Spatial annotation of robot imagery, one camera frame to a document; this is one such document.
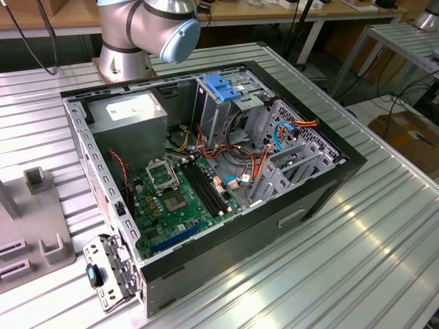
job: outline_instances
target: blue pcie slot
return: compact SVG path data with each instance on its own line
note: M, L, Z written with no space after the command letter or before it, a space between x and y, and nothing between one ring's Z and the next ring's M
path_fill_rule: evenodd
M160 242L158 245L155 245L154 247L151 247L151 252L159 252L161 250L164 250L168 248L171 245L175 245L176 243L179 243L183 240L185 240L187 237L195 234L198 230L198 227L203 224L203 222L199 222L197 225L192 226L191 228L188 228L184 232L181 232L180 234L177 234L176 236L171 237L170 239L167 239L166 241Z

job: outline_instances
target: metal workbench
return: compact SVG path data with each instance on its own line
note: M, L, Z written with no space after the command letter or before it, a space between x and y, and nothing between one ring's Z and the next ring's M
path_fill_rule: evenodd
M332 87L331 96L335 96L355 58L369 38L375 39L378 44L372 50L359 75L363 74L367 69L366 67L372 64L372 61L384 46L403 56L411 64L411 68L402 79L404 82L399 90L403 90L411 82L410 78L416 68L439 77L439 60L431 54L433 50L439 49L439 32L425 32L409 23L371 25L363 30L346 61L344 61Z
M368 162L302 226L146 319L136 300L105 315L81 246L106 226L58 93L101 84L92 64L0 75L0 178L51 170L78 259L0 295L2 328L422 328L439 307L439 188L257 44L201 49L159 74L255 60Z

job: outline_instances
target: cardboard box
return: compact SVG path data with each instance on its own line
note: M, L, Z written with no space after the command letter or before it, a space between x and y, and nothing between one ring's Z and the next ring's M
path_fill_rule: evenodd
M368 127L382 137L387 118L386 114L381 115L370 122ZM439 134L414 113L404 111L392 114L385 141L431 179L438 181Z

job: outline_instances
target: cable connector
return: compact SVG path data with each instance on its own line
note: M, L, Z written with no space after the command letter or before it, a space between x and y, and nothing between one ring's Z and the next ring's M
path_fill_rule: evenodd
M178 125L178 127L183 131L183 132L186 132L187 131L187 126L186 125L182 125L182 124L180 124L180 125Z

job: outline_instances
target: sticker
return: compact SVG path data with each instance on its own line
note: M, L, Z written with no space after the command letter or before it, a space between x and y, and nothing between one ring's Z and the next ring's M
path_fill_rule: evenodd
M393 118L399 125L408 125L409 121L405 120L402 117L394 117Z
M242 180L243 182L248 183L248 181L250 180L250 175L243 174L243 175L241 176L241 180Z
M408 132L408 133L413 139L419 139L418 135L423 137L423 135L420 132L417 132L416 130Z
M143 115L145 119L152 119L154 118L156 107L159 106L154 103L149 94L146 94L127 101L108 104L106 109L111 119L116 121L135 117L137 115Z

